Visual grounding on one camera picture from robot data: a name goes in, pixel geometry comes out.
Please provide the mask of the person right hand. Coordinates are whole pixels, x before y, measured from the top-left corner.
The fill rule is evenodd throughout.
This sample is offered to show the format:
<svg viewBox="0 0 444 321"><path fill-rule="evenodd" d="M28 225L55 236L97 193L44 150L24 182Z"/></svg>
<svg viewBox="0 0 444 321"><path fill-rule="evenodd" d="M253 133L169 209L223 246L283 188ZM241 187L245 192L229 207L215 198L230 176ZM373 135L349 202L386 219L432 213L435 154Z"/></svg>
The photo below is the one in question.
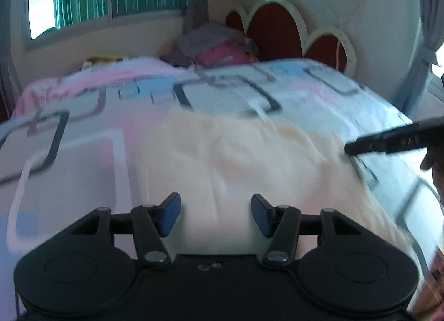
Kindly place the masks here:
<svg viewBox="0 0 444 321"><path fill-rule="evenodd" d="M440 203L444 201L444 150L443 147L432 147L422 160L421 170L432 170L433 184L437 188Z"/></svg>

